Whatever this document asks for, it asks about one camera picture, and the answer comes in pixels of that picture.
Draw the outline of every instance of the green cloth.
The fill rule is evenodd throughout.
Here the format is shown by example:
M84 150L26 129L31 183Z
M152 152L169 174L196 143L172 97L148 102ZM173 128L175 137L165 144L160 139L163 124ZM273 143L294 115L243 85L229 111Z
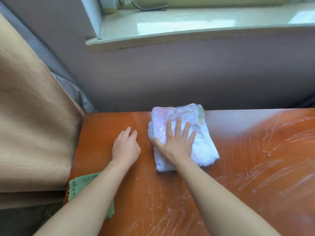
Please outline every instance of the green cloth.
M77 178L74 178L69 182L69 197L68 201L72 200L73 197L75 197L79 192L86 187L95 177L98 176L99 173L89 174L86 176L80 176ZM106 218L111 219L113 217L113 214L115 213L114 210L114 200L111 203L111 206L108 209Z

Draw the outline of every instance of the person's left hand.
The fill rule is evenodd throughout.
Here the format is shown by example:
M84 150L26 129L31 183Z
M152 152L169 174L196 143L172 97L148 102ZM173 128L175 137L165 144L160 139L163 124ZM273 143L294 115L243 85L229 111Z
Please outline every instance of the person's left hand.
M112 149L112 160L127 167L131 167L135 163L141 152L136 141L137 131L134 130L129 136L130 130L131 127L127 127L118 135Z

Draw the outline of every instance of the forearm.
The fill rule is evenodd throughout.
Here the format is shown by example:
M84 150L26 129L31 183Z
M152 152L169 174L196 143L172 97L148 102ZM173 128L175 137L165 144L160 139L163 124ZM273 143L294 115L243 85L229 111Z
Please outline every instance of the forearm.
M59 210L35 236L96 236L129 167L112 160L76 197Z
M279 235L263 218L200 169L191 158L179 158L181 175L213 236Z

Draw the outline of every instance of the bare skin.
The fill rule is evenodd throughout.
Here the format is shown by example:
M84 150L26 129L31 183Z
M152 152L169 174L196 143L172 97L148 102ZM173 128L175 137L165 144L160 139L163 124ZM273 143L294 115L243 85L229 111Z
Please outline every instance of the bare skin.
M190 123L181 134L177 120L175 136L167 122L167 141L154 145L176 168L213 236L279 236L263 218L201 170L190 158L196 133L187 140ZM137 132L130 127L122 131L112 149L112 161L75 198L59 210L35 236L97 236L111 201L125 174L137 160L140 147Z

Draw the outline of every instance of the black wire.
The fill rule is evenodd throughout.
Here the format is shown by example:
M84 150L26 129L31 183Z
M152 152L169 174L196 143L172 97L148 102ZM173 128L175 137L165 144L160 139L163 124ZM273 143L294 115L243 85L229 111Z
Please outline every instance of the black wire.
M137 8L140 11L166 11L167 6L163 7L154 7L154 8L148 8L148 9L143 9L141 7L138 7L135 3L131 2L131 4Z

